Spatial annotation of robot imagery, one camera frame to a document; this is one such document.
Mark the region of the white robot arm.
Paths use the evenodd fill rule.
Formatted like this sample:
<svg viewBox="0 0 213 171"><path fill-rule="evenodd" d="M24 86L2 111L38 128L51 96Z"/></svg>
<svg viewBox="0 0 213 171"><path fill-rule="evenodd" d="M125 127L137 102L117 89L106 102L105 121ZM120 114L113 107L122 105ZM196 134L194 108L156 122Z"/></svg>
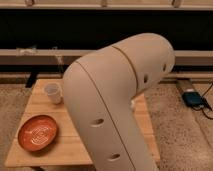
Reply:
<svg viewBox="0 0 213 171"><path fill-rule="evenodd" d="M142 33L75 60L63 99L97 171L158 171L131 101L171 72L170 42Z"/></svg>

